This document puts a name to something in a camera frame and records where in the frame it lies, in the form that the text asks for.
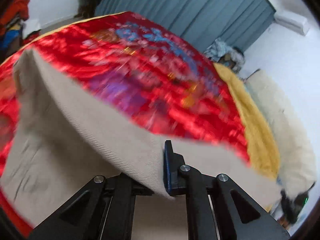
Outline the beige khaki pants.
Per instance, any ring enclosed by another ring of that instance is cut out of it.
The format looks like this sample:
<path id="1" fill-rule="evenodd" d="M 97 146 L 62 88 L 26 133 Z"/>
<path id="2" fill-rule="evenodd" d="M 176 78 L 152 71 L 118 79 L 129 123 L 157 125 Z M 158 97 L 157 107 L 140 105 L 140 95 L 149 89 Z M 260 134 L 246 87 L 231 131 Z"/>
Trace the beige khaki pants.
<path id="1" fill-rule="evenodd" d="M 182 197 L 163 184 L 167 137 L 134 125 L 28 49 L 13 65 L 17 132 L 1 187 L 15 211 L 37 226 L 96 175 L 127 174 L 155 191 L 138 197 L 135 229 L 187 227 Z"/>

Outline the yellow dotted fleece blanket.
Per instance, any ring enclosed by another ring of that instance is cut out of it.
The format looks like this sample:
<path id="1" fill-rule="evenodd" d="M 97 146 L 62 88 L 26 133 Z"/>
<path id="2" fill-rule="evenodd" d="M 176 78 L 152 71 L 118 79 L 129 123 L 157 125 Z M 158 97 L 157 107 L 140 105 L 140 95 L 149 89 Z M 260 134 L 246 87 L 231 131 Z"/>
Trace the yellow dotted fleece blanket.
<path id="1" fill-rule="evenodd" d="M 276 181 L 280 169 L 280 153 L 266 119 L 246 91 L 244 83 L 222 64 L 215 63 L 214 67 L 219 77 L 227 84 L 245 127 L 251 168 L 260 175 Z"/>

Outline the red floral satin bedspread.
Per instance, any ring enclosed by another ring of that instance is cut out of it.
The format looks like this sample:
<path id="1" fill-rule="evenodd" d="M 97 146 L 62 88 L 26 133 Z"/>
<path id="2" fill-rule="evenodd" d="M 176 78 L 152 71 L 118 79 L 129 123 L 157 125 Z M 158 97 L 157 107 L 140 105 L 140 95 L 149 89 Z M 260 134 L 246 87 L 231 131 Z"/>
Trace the red floral satin bedspread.
<path id="1" fill-rule="evenodd" d="M 18 125 L 13 67 L 35 49 L 58 71 L 151 133 L 225 142 L 250 163 L 239 79 L 185 40 L 133 12 L 81 20 L 37 37 L 1 63 L 1 169 L 9 167 Z"/>

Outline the striped clothes pile by curtain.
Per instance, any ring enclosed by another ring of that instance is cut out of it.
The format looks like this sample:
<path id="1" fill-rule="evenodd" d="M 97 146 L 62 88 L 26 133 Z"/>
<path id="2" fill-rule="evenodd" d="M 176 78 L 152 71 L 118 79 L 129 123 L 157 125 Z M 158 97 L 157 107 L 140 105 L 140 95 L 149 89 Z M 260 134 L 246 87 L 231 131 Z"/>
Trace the striped clothes pile by curtain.
<path id="1" fill-rule="evenodd" d="M 223 64 L 225 67 L 238 74 L 245 63 L 245 57 L 241 49 L 231 47 L 225 41 L 217 38 L 204 51 L 204 55 L 213 62 Z"/>

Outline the blue garment on box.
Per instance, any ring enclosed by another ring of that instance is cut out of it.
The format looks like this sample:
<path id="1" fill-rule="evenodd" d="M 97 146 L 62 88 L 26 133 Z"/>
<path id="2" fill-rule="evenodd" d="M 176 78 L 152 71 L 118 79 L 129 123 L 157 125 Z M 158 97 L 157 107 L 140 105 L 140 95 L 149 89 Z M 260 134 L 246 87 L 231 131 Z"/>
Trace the blue garment on box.
<path id="1" fill-rule="evenodd" d="M 0 48 L 1 50 L 6 50 L 16 39 L 20 40 L 21 31 L 20 30 L 9 30 L 3 37 L 1 37 Z"/>

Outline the blue pleated curtain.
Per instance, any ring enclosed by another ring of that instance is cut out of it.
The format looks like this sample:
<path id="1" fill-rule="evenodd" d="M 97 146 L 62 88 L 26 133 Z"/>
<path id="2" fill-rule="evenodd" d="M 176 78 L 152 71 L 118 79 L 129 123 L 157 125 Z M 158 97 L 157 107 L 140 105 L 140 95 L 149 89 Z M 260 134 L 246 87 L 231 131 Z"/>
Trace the blue pleated curtain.
<path id="1" fill-rule="evenodd" d="M 245 51 L 270 26 L 268 0 L 101 0 L 96 16 L 136 12 L 205 51 L 217 38 Z"/>

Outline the orange garment on box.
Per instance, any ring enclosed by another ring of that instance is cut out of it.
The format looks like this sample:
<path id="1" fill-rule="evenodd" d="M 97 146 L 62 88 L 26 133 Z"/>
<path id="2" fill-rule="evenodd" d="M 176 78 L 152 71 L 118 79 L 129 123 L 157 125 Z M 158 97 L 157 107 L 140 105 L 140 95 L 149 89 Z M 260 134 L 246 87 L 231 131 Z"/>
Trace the orange garment on box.
<path id="1" fill-rule="evenodd" d="M 7 25 L 18 16 L 19 19 L 26 21 L 29 18 L 30 0 L 14 0 L 1 16 L 1 36 L 4 35 Z"/>

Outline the white wall air conditioner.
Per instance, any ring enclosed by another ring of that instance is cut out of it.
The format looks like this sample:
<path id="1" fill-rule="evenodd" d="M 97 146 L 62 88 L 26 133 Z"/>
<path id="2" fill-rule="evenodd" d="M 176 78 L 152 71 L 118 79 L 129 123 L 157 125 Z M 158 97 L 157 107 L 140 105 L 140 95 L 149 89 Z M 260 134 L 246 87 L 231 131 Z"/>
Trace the white wall air conditioner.
<path id="1" fill-rule="evenodd" d="M 291 11 L 276 11 L 274 13 L 274 20 L 277 24 L 303 36 L 306 36 L 310 30 L 308 19 Z"/>

